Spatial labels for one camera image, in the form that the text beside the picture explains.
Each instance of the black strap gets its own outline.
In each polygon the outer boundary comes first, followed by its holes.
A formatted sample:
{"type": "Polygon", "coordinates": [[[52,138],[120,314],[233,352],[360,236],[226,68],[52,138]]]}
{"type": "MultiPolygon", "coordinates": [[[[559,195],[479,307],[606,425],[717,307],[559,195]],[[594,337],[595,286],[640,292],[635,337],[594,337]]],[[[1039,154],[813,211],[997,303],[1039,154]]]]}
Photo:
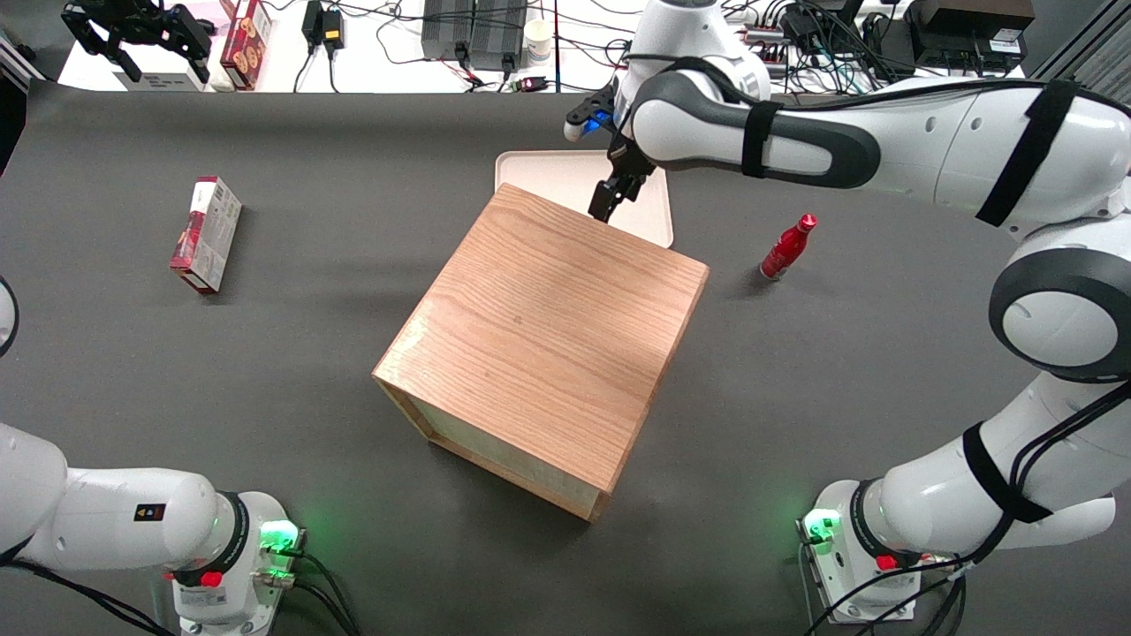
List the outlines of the black strap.
{"type": "Polygon", "coordinates": [[[774,114],[785,105],[780,102],[754,102],[746,114],[745,134],[742,138],[742,173],[746,177],[766,178],[762,151],[770,137],[774,114]]]}
{"type": "Polygon", "coordinates": [[[1033,175],[1048,156],[1048,149],[1052,148],[1053,139],[1064,123],[1064,115],[1072,108],[1072,100],[1078,89],[1079,86],[1072,81],[1054,79],[1041,91],[1029,105],[1029,110],[1025,111],[1029,123],[1013,146],[1013,153],[1009,155],[1005,167],[998,175],[998,181],[982,204],[976,218],[1000,227],[1005,217],[1013,212],[1017,201],[1033,181],[1033,175]]]}
{"type": "Polygon", "coordinates": [[[986,495],[993,499],[994,504],[998,504],[1003,513],[1019,522],[1034,523],[1052,515],[1053,513],[1048,508],[1029,501],[1024,495],[1009,487],[1005,478],[1001,476],[998,464],[994,464],[993,457],[986,450],[986,445],[982,442],[981,430],[982,422],[966,429],[966,432],[962,433],[962,452],[966,455],[966,464],[974,473],[974,479],[978,480],[986,495]]]}
{"type": "Polygon", "coordinates": [[[12,561],[15,561],[16,560],[16,555],[18,555],[19,551],[23,550],[24,548],[26,548],[27,544],[31,543],[31,542],[32,542],[32,538],[28,536],[27,539],[25,539],[25,540],[20,541],[19,543],[12,545],[11,549],[5,550],[3,552],[0,552],[0,568],[7,566],[9,564],[11,564],[12,561]]]}

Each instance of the wooden crate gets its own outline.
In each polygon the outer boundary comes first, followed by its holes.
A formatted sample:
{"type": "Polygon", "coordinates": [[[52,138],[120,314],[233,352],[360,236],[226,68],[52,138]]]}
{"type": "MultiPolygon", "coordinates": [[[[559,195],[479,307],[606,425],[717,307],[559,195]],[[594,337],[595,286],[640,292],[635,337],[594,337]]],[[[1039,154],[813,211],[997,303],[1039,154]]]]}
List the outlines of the wooden crate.
{"type": "Polygon", "coordinates": [[[373,378],[429,440],[593,522],[707,274],[503,184],[373,378]]]}

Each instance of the red and white box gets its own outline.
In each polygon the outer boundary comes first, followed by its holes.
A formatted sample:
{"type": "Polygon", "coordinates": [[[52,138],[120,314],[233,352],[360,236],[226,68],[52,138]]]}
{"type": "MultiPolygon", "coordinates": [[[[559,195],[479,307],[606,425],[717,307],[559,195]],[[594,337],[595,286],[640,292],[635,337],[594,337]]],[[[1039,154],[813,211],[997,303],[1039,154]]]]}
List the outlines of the red and white box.
{"type": "Polygon", "coordinates": [[[169,268],[202,294],[219,291],[232,237],[243,206],[219,177],[201,177],[192,189],[189,222],[169,268]]]}
{"type": "Polygon", "coordinates": [[[242,0],[235,10],[219,66],[224,67],[236,91],[254,91],[267,57],[271,20],[259,0],[242,0]]]}

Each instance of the paper cup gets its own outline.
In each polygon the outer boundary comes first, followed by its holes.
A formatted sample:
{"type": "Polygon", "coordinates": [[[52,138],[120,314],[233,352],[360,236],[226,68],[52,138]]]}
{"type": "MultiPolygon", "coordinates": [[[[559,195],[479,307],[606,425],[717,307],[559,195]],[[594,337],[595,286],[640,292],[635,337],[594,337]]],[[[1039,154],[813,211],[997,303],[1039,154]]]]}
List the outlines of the paper cup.
{"type": "Polygon", "coordinates": [[[550,20],[530,20],[523,28],[526,36],[526,54],[530,63],[544,65],[550,61],[553,49],[554,25],[550,20]]]}

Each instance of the red aluminum bottle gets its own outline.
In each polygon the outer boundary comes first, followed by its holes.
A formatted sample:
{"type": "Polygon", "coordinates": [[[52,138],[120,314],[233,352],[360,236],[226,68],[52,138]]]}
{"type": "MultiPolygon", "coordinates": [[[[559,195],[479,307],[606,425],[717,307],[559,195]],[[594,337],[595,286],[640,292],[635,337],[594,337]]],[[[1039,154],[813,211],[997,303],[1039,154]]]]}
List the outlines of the red aluminum bottle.
{"type": "Polygon", "coordinates": [[[797,225],[789,227],[778,238],[778,242],[774,243],[774,249],[770,253],[766,255],[766,259],[758,267],[758,270],[762,273],[770,281],[777,281],[785,274],[793,261],[797,260],[801,252],[805,251],[805,243],[809,242],[809,232],[817,227],[817,217],[812,214],[806,214],[801,217],[797,225]]]}

